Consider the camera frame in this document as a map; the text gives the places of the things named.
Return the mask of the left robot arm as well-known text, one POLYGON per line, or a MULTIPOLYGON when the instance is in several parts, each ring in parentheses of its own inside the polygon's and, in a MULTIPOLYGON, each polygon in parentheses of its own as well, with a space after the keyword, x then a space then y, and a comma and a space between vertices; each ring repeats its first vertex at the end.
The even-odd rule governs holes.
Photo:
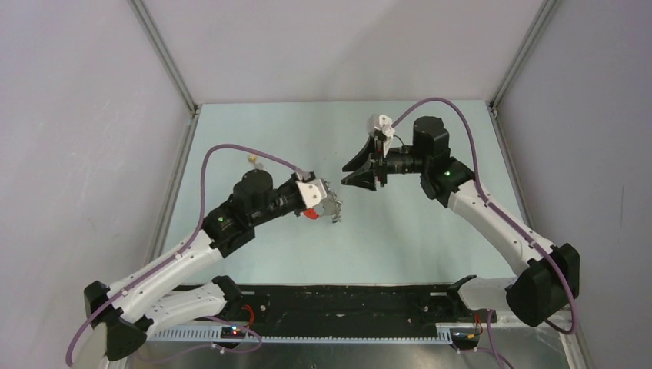
POLYGON ((141 270, 116 281, 94 281, 84 289, 87 318, 104 334, 101 357, 119 361, 135 353, 159 331, 198 317, 234 320, 243 310, 238 286, 218 276, 188 293, 169 293, 185 278, 253 240, 259 225, 300 215, 332 198, 327 182, 296 173, 275 187, 272 176, 254 169, 237 182, 227 200, 202 215, 198 226, 174 248, 141 270))

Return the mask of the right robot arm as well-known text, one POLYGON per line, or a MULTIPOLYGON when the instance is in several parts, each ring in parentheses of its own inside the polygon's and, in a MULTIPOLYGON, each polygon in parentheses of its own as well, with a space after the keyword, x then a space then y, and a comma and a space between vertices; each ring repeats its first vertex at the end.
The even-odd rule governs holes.
POLYGON ((341 183, 375 191, 387 184, 388 175, 418 174, 427 198, 473 226, 514 273, 512 278, 462 281, 446 301, 453 319, 466 321, 477 310, 509 310, 536 327, 578 297, 578 251, 570 244, 555 245, 493 201, 475 173, 451 155, 450 135, 440 118, 418 118, 411 144, 400 147, 391 144, 392 123, 386 115, 368 119, 368 139, 342 168, 346 177, 341 183))

